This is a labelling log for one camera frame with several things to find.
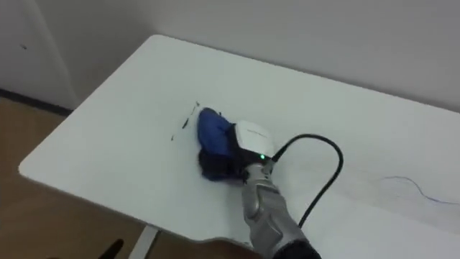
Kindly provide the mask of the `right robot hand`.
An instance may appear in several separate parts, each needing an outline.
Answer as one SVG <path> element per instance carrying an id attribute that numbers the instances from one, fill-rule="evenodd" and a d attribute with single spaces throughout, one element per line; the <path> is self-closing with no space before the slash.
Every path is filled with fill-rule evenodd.
<path id="1" fill-rule="evenodd" d="M 200 124 L 198 142 L 198 164 L 203 177 L 210 181 L 246 181 L 249 166 L 264 167 L 275 155 L 270 134 L 253 122 Z"/>

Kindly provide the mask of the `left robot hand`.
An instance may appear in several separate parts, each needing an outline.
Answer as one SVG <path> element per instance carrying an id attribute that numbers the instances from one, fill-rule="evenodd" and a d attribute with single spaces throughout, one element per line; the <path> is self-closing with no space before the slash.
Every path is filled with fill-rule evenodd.
<path id="1" fill-rule="evenodd" d="M 117 239 L 98 257 L 98 259 L 115 259 L 123 246 L 124 241 L 122 239 Z"/>

